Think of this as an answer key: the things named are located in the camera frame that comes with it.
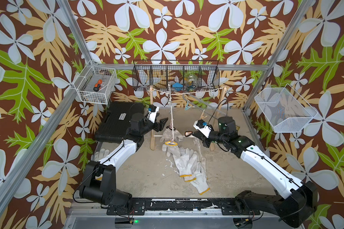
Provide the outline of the wooden drying rack frame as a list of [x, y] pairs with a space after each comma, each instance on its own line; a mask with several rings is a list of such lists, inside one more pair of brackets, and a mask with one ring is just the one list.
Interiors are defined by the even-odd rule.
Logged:
[[[201, 110], [203, 113], [202, 113], [202, 116], [201, 116], [201, 119], [203, 119], [203, 116], [204, 116], [204, 109], [199, 107], [198, 105], [194, 104], [193, 102], [191, 102], [189, 100], [189, 96], [192, 97], [193, 99], [195, 99], [196, 101], [200, 102], [200, 103], [203, 103], [204, 105], [206, 105], [208, 108], [211, 108], [213, 109], [214, 108], [214, 111], [212, 114], [210, 113], [206, 113], [208, 116], [210, 116], [211, 118], [214, 118], [215, 120], [218, 120], [218, 118], [215, 116], [215, 112], [219, 112], [221, 114], [225, 114], [224, 112], [222, 112], [220, 109], [221, 109], [221, 103], [225, 101], [225, 99], [223, 99], [226, 91], [227, 91], [227, 87], [224, 86], [224, 87], [221, 87], [219, 89], [214, 89], [212, 91], [219, 91], [221, 90], [221, 93], [220, 93], [220, 102], [218, 103], [217, 107], [213, 107], [212, 105], [208, 104], [206, 101], [203, 101], [202, 99], [200, 98], [197, 98], [196, 96], [194, 96], [195, 92], [193, 93], [182, 93], [182, 94], [172, 94], [171, 92], [164, 92], [167, 96], [169, 96], [169, 100], [168, 100], [168, 103], [170, 105], [170, 109], [171, 109], [171, 117], [173, 117], [173, 111], [172, 111], [172, 96], [173, 95], [181, 95], [182, 96], [182, 99], [186, 102], [186, 106], [185, 106], [185, 109], [187, 110], [188, 108], [190, 107], [195, 107], [199, 110]], [[148, 114], [146, 115], [146, 117], [144, 118], [144, 124], [147, 124], [148, 123], [148, 130], [152, 132], [152, 139], [151, 139], [151, 150], [154, 150], [155, 149], [155, 138], [156, 137], [162, 137], [162, 135], [155, 135], [155, 132], [159, 132], [159, 131], [162, 131], [162, 128], [165, 127], [165, 124], [166, 122], [168, 121], [168, 118], [165, 119], [164, 121], [160, 120], [160, 122], [156, 121], [156, 117], [158, 116], [158, 110], [159, 107], [156, 107], [156, 108], [153, 108], [154, 112], [150, 112], [148, 111]]]

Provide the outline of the beige cotton glove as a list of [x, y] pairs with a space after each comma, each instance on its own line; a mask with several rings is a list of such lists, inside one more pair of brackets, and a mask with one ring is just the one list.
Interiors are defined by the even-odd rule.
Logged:
[[174, 139], [174, 142], [177, 143], [183, 141], [184, 136], [176, 129], [172, 131], [170, 128], [166, 128], [160, 139], [160, 142], [168, 142], [172, 140], [172, 138]]

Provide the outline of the white clip hanger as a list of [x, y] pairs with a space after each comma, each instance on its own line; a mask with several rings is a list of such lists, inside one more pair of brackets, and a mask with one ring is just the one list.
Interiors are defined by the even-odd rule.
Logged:
[[174, 92], [169, 89], [165, 92], [169, 97], [169, 104], [177, 103], [175, 99], [183, 100], [185, 110], [195, 108], [200, 110], [201, 118], [209, 117], [211, 122], [218, 120], [219, 115], [227, 115], [230, 108], [229, 102], [225, 98], [226, 88], [220, 87], [211, 90], [198, 90], [196, 92]]

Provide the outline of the blue dotted yellow cuff glove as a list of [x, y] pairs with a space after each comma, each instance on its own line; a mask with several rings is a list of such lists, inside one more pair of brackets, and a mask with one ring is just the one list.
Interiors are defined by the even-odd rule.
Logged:
[[162, 151], [166, 153], [167, 157], [181, 157], [181, 149], [178, 146], [168, 146], [166, 144], [163, 144]]

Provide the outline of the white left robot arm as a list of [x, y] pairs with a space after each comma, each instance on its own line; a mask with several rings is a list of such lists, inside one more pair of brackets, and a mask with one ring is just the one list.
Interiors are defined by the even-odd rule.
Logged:
[[83, 181], [77, 188], [81, 198], [101, 205], [130, 211], [132, 195], [116, 188], [116, 172], [121, 165], [138, 151], [144, 141], [144, 135], [154, 130], [164, 129], [168, 118], [156, 121], [158, 112], [147, 115], [135, 113], [132, 115], [126, 136], [120, 145], [104, 158], [90, 161], [86, 165]]

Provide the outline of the white glove behind left arm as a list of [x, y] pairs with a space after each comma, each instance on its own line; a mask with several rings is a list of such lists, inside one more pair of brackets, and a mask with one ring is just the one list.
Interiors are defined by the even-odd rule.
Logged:
[[92, 160], [93, 161], [100, 161], [104, 157], [106, 157], [110, 153], [109, 149], [102, 148], [100, 151], [97, 151], [93, 154]]

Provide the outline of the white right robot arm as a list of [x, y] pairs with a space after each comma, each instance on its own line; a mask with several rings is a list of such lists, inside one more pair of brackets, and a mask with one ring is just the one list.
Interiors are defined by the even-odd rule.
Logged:
[[210, 147], [212, 142], [223, 145], [230, 152], [251, 165], [277, 191], [277, 195], [257, 194], [246, 190], [235, 197], [237, 212], [262, 211], [279, 216], [287, 225], [298, 228], [317, 209], [318, 190], [310, 181], [304, 183], [272, 161], [255, 143], [239, 135], [235, 120], [231, 116], [218, 119], [218, 130], [200, 119], [194, 122], [195, 131], [186, 131], [185, 136], [194, 136]]

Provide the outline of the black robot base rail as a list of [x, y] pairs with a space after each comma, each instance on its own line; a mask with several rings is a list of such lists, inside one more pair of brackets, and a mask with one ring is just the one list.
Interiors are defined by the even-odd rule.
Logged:
[[143, 216], [147, 211], [203, 211], [214, 209], [223, 215], [260, 216], [258, 210], [248, 210], [236, 204], [235, 198], [132, 198], [130, 211], [110, 205], [107, 215]]

